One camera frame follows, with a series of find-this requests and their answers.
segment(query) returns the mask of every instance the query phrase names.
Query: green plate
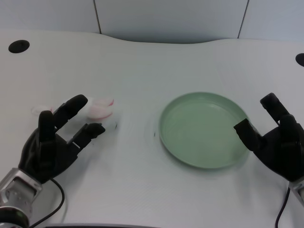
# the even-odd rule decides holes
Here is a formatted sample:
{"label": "green plate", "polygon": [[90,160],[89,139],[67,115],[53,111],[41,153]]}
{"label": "green plate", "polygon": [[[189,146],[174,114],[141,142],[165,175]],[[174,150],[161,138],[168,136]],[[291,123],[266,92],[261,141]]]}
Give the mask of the green plate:
{"label": "green plate", "polygon": [[233,128],[245,118],[245,112],[225,97],[185,94],[162,112],[160,138],[173,156],[189,165],[221,168],[248,153]]}

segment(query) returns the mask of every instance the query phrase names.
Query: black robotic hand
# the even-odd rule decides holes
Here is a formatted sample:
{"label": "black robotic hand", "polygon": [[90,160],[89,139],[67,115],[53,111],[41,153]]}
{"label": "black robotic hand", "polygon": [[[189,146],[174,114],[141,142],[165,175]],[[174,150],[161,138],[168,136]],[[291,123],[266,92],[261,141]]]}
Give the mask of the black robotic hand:
{"label": "black robotic hand", "polygon": [[19,169],[43,184],[66,170],[92,139],[105,132],[100,123],[91,123],[85,124],[68,142],[56,134],[86,103],[85,96],[77,95],[54,113],[43,111],[38,128],[23,147]]}
{"label": "black robotic hand", "polygon": [[245,119],[234,128],[264,165],[288,181],[296,181],[304,176],[304,130],[273,93],[260,102],[278,127],[261,136]]}

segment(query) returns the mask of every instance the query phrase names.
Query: table surface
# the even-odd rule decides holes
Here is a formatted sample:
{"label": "table surface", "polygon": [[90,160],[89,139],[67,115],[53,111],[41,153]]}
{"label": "table surface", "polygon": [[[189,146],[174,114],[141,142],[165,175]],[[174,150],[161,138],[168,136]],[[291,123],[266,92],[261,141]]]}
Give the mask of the table surface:
{"label": "table surface", "polygon": [[[77,94],[115,99],[116,130],[94,140],[56,178],[67,201],[48,223],[273,227],[287,189],[283,178],[253,154],[228,169],[187,166],[161,146],[157,121],[172,99],[206,91],[235,101],[265,134],[275,122],[259,100],[273,92],[304,124],[304,67],[295,61],[303,43],[226,39],[179,45],[93,33],[0,34],[0,178],[18,165],[23,144],[37,127],[31,107],[56,106]],[[28,40],[29,49],[10,53],[9,44],[19,39]],[[54,184],[46,183],[32,222],[59,202]],[[291,194],[280,227],[302,227],[303,214]]]}

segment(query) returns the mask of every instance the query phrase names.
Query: white wall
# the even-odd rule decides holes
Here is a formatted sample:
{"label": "white wall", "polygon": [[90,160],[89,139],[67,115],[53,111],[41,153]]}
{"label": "white wall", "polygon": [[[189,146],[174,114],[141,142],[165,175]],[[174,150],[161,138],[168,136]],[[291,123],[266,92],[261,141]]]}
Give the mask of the white wall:
{"label": "white wall", "polygon": [[102,34],[143,42],[237,38],[247,0],[96,0]]}
{"label": "white wall", "polygon": [[240,38],[304,42],[304,0],[250,0]]}
{"label": "white wall", "polygon": [[99,33],[93,0],[0,0],[0,28]]}
{"label": "white wall", "polygon": [[[196,43],[237,38],[247,0],[96,0],[115,38]],[[250,0],[240,38],[304,42],[304,0]],[[93,0],[0,0],[0,29],[99,33]]]}

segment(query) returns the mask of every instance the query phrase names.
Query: black hole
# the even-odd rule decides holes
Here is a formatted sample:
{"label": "black hole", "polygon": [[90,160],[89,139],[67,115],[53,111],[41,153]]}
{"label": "black hole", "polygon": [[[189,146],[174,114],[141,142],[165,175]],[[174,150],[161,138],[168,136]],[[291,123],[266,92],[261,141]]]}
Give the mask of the black hole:
{"label": "black hole", "polygon": [[9,51],[11,53],[21,53],[29,48],[29,42],[27,40],[17,40],[10,44]]}
{"label": "black hole", "polygon": [[301,53],[295,57],[295,60],[298,64],[304,67],[304,53]]}

